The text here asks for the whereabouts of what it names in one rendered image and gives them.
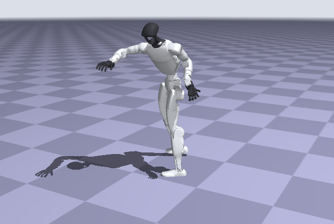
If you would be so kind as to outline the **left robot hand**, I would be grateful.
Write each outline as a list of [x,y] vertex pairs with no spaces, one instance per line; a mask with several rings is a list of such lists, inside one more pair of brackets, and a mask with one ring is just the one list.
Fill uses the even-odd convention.
[[197,99],[196,95],[197,95],[197,97],[199,97],[197,91],[200,92],[200,90],[198,90],[194,87],[193,82],[192,81],[190,81],[190,82],[191,82],[191,85],[188,85],[188,86],[185,85],[186,89],[188,90],[189,101],[191,101],[191,97],[192,97],[192,100]]

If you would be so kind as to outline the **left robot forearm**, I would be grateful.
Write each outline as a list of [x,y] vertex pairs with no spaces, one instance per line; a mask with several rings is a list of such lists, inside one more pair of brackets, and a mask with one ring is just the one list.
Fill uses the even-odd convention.
[[192,60],[189,60],[188,63],[189,63],[189,66],[184,68],[184,77],[183,77],[183,81],[186,86],[191,85],[190,81],[191,81],[191,76],[193,72]]

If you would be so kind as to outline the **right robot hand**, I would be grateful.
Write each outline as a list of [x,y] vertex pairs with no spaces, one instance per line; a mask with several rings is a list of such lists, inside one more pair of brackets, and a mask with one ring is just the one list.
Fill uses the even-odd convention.
[[98,65],[97,65],[97,69],[98,69],[98,67],[99,67],[99,70],[100,70],[100,68],[101,68],[101,66],[102,66],[102,68],[101,68],[101,71],[103,71],[103,68],[105,67],[105,72],[106,72],[106,69],[107,68],[110,68],[110,70],[112,70],[112,68],[114,67],[114,65],[115,65],[115,63],[113,63],[112,61],[106,61],[106,62],[101,62],[101,63],[99,63]]

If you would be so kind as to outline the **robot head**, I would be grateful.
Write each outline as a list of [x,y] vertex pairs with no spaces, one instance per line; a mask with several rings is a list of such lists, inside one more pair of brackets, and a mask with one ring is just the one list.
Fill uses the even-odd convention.
[[[159,26],[156,23],[150,22],[146,24],[142,30],[141,35],[146,39],[146,41],[152,45],[153,48],[159,48],[162,44],[158,45],[158,43],[166,41],[165,39],[160,39],[157,37],[157,33],[159,30]],[[153,37],[149,40],[147,37]]]

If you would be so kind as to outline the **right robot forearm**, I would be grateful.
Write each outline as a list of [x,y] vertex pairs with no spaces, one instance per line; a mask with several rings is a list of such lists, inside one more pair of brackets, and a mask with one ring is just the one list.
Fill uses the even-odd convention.
[[122,53],[124,50],[125,50],[125,49],[119,49],[119,50],[117,50],[117,51],[113,54],[113,56],[110,58],[109,61],[112,61],[112,62],[115,63],[115,65],[116,65],[117,62],[121,60],[121,58],[122,58],[121,53]]

